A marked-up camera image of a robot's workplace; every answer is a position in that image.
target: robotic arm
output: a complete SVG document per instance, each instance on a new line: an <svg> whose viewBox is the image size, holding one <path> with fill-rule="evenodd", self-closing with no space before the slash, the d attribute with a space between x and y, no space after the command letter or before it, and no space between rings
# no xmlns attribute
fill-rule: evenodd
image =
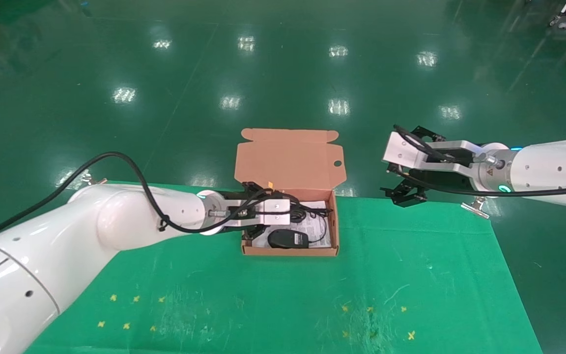
<svg viewBox="0 0 566 354"><path fill-rule="evenodd" d="M245 193L197 195L150 191L174 223L203 229L225 220L258 189L245 188ZM202 234L244 230L253 238L266 225L289 224L289 211L290 199L263 200ZM160 221L141 186L96 184L77 191L64 206L1 232L0 354L25 351L117 252L187 235L159 227Z"/></svg>
<svg viewBox="0 0 566 354"><path fill-rule="evenodd" d="M524 197L566 206L566 141L509 148L502 143L446 141L422 127L395 130L383 161L389 163L388 172L404 181L382 190L397 206L425 202L429 189L474 195L475 201L462 207L486 219L481 210L486 197ZM423 137L433 142L425 143Z"/></svg>

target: cardboard box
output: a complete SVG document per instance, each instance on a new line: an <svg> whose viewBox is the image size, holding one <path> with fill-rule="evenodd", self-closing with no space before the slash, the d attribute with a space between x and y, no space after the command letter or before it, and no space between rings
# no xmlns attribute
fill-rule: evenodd
<svg viewBox="0 0 566 354"><path fill-rule="evenodd" d="M242 241L242 253L251 256L326 256L340 250L338 207L333 188L346 181L342 147L329 144L338 138L335 130L285 130L245 128L249 140L237 146L235 179L254 181L264 188L294 195L302 202L324 200L333 209L327 219L331 248L281 249L252 247Z"/></svg>

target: glossy floor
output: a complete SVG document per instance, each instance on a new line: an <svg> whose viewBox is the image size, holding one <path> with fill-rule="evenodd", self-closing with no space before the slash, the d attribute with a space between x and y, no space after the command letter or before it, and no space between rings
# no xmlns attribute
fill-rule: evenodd
<svg viewBox="0 0 566 354"><path fill-rule="evenodd" d="M353 197L397 183L380 162L395 123L510 146L566 139L566 31L546 26L561 5L0 0L0 220L106 150L156 183L235 188L244 127L339 131L337 192ZM135 179L120 161L90 173ZM566 351L566 208L490 209L544 351Z"/></svg>

